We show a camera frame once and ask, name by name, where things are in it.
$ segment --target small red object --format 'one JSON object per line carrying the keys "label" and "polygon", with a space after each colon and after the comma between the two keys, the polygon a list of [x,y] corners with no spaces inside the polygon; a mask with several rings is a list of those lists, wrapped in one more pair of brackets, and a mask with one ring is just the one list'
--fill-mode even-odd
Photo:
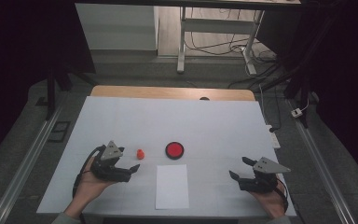
{"label": "small red object", "polygon": [[136,151],[136,157],[138,158],[138,160],[142,160],[145,157],[145,153],[141,149],[138,149]]}
{"label": "small red object", "polygon": [[182,144],[178,142],[171,142],[165,147],[165,153],[168,158],[172,160],[178,160],[185,153],[185,149]]}

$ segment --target white card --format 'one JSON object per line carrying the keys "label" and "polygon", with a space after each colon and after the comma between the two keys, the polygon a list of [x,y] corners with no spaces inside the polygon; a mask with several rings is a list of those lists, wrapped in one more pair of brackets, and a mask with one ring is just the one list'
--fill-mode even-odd
{"label": "white card", "polygon": [[186,165],[158,165],[156,209],[188,208]]}

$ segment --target gray floor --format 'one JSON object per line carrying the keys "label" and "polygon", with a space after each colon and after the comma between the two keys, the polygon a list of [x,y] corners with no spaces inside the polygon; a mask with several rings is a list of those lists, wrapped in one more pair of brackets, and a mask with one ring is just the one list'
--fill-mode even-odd
{"label": "gray floor", "polygon": [[[89,76],[104,85],[226,89],[232,81],[248,78],[244,71],[244,62],[239,59],[190,58],[186,60],[185,73],[177,75],[174,58],[103,53],[95,54],[93,58],[97,74]],[[262,71],[265,67],[265,65],[258,65],[257,70]],[[63,141],[47,141],[43,145],[6,223],[50,223],[54,219],[54,216],[38,215],[35,211],[74,128],[84,100],[92,89],[90,84],[76,76],[71,76],[71,79],[74,87],[70,91],[57,90],[59,100],[66,96],[57,121],[68,121],[69,132],[65,136],[57,136],[56,133],[49,135],[49,140],[63,137]],[[231,88],[248,89],[250,83],[252,81]],[[293,171],[284,175],[298,212],[298,216],[292,217],[292,221],[293,223],[342,223],[311,159],[307,144],[297,128],[296,121],[290,116],[292,108],[288,103],[295,105],[296,101],[287,101],[282,97],[285,85],[283,83],[264,92],[263,106],[267,121],[272,126],[279,127],[279,117],[281,118],[281,128],[276,134],[282,147],[276,150],[276,154],[280,163]],[[37,105],[37,101],[41,97],[46,97],[46,92],[46,81],[33,85],[29,91],[26,107],[0,146],[0,199],[45,121],[46,107]],[[261,104],[261,95],[257,94],[256,98]],[[319,119],[315,112],[316,102],[312,98],[310,101],[309,131],[358,223],[358,165]],[[103,222],[102,217],[86,216],[86,219],[88,223]],[[265,217],[259,217],[241,220],[240,223],[265,223],[267,220]]]}

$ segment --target human hand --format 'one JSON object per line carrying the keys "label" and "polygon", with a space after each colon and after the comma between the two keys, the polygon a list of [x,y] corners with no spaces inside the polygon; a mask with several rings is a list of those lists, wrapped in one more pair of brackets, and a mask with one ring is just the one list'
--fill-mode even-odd
{"label": "human hand", "polygon": [[[284,191],[283,184],[278,181],[277,189],[281,192]],[[284,204],[282,197],[275,191],[269,193],[251,193],[257,201],[261,204],[264,210],[268,213],[272,219],[284,216]]]}
{"label": "human hand", "polygon": [[100,196],[107,187],[116,183],[98,179],[90,171],[93,161],[94,157],[89,159],[77,186],[75,197],[64,211],[64,213],[69,217],[79,218],[87,204],[98,198],[98,196]]}

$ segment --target white tabletop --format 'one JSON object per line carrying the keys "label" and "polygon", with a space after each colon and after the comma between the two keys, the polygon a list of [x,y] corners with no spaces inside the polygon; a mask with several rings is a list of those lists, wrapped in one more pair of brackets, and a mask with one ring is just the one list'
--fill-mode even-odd
{"label": "white tabletop", "polygon": [[[110,140],[125,148],[117,167],[141,166],[129,183],[109,187],[84,213],[106,217],[266,216],[228,173],[254,177],[252,167],[241,161],[243,156],[277,161],[258,102],[92,96],[83,105],[37,213],[62,212],[71,201],[83,162],[94,148]],[[177,161],[165,155],[165,147],[174,141],[185,148]],[[145,152],[141,161],[136,158],[139,148]],[[189,208],[158,210],[157,167],[179,164],[187,168]],[[296,215],[290,200],[286,215]]]}

